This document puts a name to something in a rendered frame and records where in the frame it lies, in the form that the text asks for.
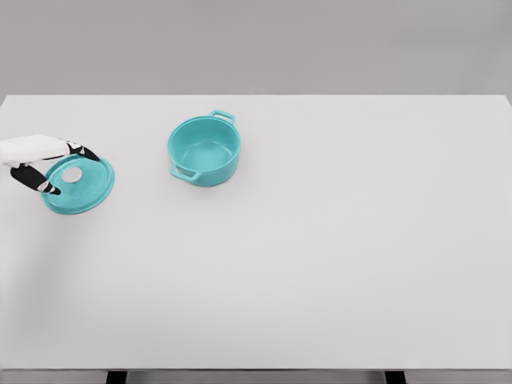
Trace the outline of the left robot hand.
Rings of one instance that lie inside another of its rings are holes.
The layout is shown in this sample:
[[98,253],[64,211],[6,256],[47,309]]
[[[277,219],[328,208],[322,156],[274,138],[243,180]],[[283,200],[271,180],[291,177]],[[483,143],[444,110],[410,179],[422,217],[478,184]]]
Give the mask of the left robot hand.
[[74,154],[100,161],[87,147],[61,138],[34,134],[0,141],[0,166],[8,166],[14,180],[43,194],[60,195],[61,191],[31,164]]

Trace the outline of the teal pot lid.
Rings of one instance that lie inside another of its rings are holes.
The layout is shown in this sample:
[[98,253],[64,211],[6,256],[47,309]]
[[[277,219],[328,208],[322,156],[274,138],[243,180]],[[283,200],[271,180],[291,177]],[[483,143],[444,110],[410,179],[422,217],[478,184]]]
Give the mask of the teal pot lid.
[[[64,173],[71,168],[82,172],[80,179],[66,182]],[[58,214],[80,214],[101,204],[114,186],[114,169],[101,158],[99,162],[77,154],[57,161],[46,172],[49,182],[59,188],[60,195],[41,193],[43,204]]]

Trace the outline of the teal pot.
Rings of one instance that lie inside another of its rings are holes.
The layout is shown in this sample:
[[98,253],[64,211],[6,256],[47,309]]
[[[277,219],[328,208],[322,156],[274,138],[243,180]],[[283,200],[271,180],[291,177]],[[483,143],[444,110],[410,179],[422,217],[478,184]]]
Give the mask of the teal pot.
[[235,116],[214,110],[177,126],[167,142],[170,174],[201,187],[226,182],[238,167],[241,137]]

